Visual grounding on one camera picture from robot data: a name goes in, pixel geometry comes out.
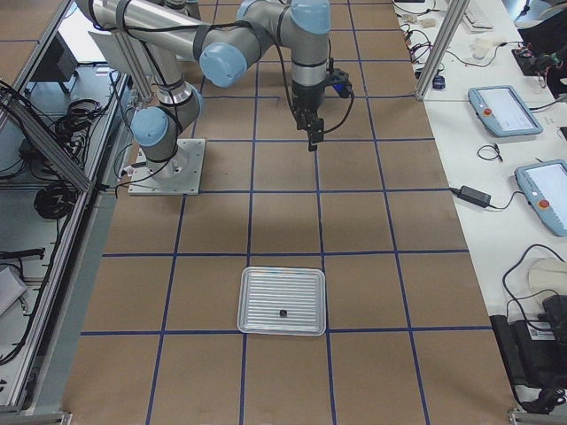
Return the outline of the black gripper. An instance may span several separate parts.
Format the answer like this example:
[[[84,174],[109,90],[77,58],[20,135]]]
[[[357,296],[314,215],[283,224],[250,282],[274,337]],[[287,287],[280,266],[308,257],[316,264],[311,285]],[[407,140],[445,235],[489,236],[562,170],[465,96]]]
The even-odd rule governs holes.
[[[307,131],[309,151],[317,151],[318,144],[324,140],[324,120],[317,115],[326,87],[326,80],[313,86],[302,85],[297,81],[292,81],[291,84],[292,113],[296,128]]]

